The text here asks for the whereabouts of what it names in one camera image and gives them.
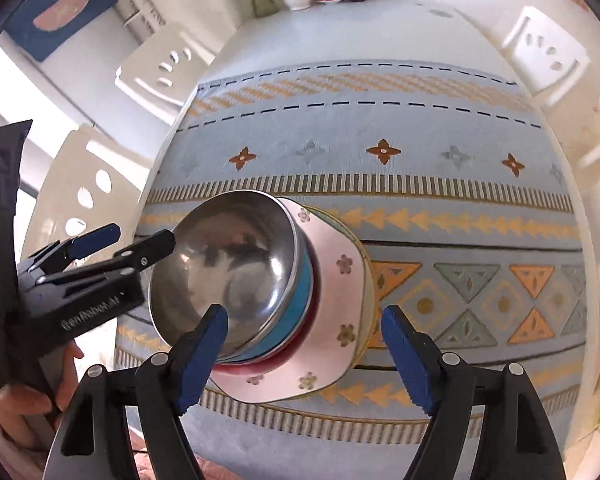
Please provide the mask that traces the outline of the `person's left hand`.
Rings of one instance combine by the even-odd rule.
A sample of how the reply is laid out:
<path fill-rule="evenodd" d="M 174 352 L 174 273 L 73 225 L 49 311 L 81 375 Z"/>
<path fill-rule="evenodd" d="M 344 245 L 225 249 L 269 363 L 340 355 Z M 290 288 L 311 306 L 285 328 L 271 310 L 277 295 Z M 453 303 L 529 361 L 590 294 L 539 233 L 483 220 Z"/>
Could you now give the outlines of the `person's left hand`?
<path fill-rule="evenodd" d="M 78 386 L 75 360 L 84 357 L 73 340 L 62 355 L 62 381 L 56 392 L 54 404 L 63 412 Z M 0 426 L 22 448 L 39 451 L 43 448 L 40 438 L 28 425 L 26 418 L 44 416 L 53 411 L 53 401 L 44 393 L 25 385 L 7 385 L 0 390 Z"/>

